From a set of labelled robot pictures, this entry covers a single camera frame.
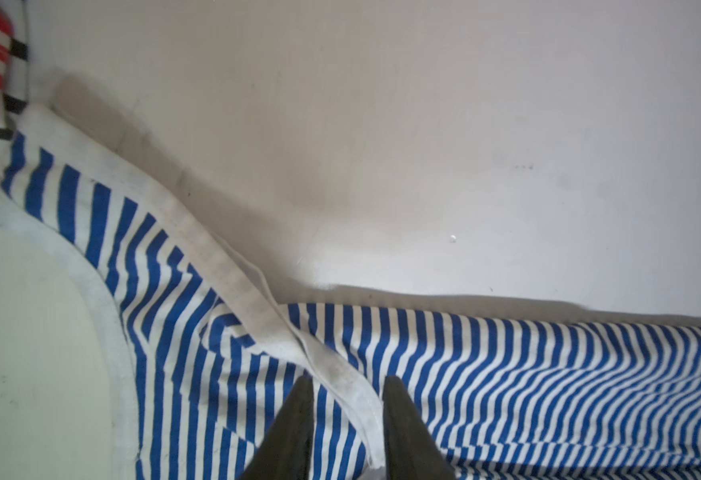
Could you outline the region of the blue white striped tank top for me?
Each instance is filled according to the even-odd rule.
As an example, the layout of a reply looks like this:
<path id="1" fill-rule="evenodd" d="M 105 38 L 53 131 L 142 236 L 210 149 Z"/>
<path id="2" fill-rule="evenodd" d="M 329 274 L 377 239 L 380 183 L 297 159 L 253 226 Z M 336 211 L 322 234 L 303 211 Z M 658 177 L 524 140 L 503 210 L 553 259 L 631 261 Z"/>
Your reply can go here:
<path id="1" fill-rule="evenodd" d="M 308 376 L 312 479 L 388 468 L 387 380 L 459 479 L 701 479 L 701 326 L 277 304 L 162 184 L 38 104 L 0 168 L 0 225 L 84 296 L 116 478 L 240 478 Z"/>

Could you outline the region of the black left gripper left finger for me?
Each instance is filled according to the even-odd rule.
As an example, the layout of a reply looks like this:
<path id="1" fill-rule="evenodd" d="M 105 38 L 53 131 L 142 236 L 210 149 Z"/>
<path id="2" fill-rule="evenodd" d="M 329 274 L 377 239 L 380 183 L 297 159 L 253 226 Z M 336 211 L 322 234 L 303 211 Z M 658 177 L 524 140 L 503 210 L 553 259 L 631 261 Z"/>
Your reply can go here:
<path id="1" fill-rule="evenodd" d="M 296 380 L 270 430 L 240 478 L 306 480 L 314 441 L 314 382 Z"/>

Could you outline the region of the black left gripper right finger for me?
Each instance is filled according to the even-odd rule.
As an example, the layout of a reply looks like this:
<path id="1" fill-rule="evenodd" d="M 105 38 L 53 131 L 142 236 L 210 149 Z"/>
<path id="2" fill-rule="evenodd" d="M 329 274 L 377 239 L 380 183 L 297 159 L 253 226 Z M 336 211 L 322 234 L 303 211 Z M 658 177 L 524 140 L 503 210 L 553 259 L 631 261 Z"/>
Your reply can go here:
<path id="1" fill-rule="evenodd" d="M 385 478 L 455 479 L 402 380 L 385 378 L 382 391 Z"/>

